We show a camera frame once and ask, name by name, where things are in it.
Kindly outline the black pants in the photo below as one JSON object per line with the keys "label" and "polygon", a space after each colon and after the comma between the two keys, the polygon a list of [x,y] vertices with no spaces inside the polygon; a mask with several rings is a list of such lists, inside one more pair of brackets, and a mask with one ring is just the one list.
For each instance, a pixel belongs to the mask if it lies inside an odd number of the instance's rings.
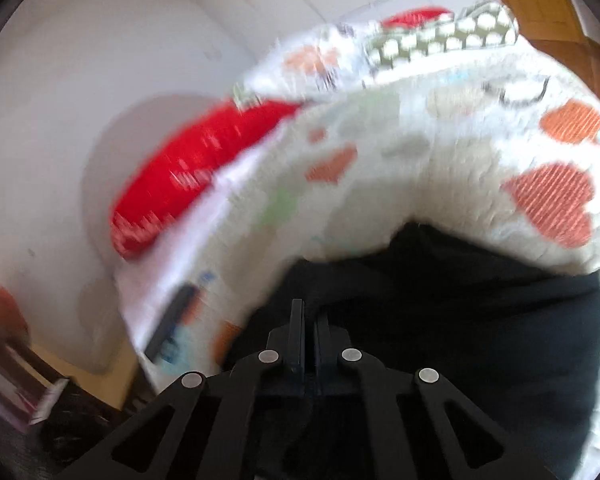
{"label": "black pants", "polygon": [[293,263],[222,370],[261,350],[297,299],[386,367],[437,370],[558,478],[576,471],[600,374],[597,273],[548,272],[410,223],[379,252]]}

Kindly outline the black smartphone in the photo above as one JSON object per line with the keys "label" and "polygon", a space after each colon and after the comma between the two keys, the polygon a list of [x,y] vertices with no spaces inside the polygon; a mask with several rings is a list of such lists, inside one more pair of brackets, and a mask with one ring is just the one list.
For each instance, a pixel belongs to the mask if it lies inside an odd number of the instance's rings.
{"label": "black smartphone", "polygon": [[195,298],[197,292],[196,286],[185,284],[174,294],[156,329],[149,338],[148,344],[146,344],[144,355],[150,362],[155,362],[160,356],[163,345],[173,335],[176,326],[178,326],[185,310]]}

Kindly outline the white blanket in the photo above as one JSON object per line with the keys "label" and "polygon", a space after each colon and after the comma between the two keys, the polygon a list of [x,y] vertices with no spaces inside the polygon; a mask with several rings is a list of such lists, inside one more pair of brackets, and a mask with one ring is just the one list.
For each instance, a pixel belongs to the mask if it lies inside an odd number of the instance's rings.
{"label": "white blanket", "polygon": [[135,352],[142,354],[172,296],[187,281],[198,254],[230,209],[237,194],[283,136],[278,127],[216,173],[199,200],[158,236],[155,244],[116,272],[119,311]]}

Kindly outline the red happy pillow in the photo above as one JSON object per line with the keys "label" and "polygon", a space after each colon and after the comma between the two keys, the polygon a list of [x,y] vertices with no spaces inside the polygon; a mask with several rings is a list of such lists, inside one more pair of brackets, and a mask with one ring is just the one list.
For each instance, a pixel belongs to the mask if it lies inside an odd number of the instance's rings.
{"label": "red happy pillow", "polygon": [[116,253],[125,259],[141,255],[210,188],[220,169],[299,108],[268,100],[242,110],[227,100],[181,126],[143,162],[112,204],[110,240]]}

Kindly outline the patchwork quilt bedspread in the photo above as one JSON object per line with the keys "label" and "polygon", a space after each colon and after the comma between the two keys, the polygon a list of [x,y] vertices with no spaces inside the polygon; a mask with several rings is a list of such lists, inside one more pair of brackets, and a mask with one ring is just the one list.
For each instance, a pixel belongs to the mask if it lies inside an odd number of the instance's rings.
{"label": "patchwork quilt bedspread", "polygon": [[[600,100],[549,56],[457,53],[297,104],[181,284],[198,292],[160,356],[137,353],[154,388],[215,372],[230,332],[294,258],[363,255],[406,222],[600,274]],[[597,395],[579,479],[600,472],[600,379]]]}

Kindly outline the white floral pillow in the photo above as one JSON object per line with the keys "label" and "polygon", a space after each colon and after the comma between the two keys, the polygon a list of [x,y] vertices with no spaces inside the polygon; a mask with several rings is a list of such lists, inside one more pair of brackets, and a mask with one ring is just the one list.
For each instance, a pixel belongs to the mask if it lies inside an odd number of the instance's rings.
{"label": "white floral pillow", "polygon": [[380,32],[378,21],[323,24],[278,40],[234,84],[234,103],[321,102],[361,89],[373,79],[365,47]]}

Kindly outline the green white patterned bolster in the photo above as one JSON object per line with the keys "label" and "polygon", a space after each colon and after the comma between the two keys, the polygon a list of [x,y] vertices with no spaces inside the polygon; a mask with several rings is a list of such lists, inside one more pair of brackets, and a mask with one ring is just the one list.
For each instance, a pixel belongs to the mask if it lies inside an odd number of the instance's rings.
{"label": "green white patterned bolster", "polygon": [[364,51],[373,70],[394,70],[434,55],[511,46],[518,36],[513,11],[488,1],[415,27],[384,26]]}

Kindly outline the wooden door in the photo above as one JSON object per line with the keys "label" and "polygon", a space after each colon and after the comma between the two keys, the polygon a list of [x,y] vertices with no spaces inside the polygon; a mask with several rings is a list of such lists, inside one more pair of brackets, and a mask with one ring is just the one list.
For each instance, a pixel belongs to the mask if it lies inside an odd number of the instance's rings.
{"label": "wooden door", "polygon": [[600,97],[600,45],[585,36],[571,0],[503,0],[533,47],[554,56]]}

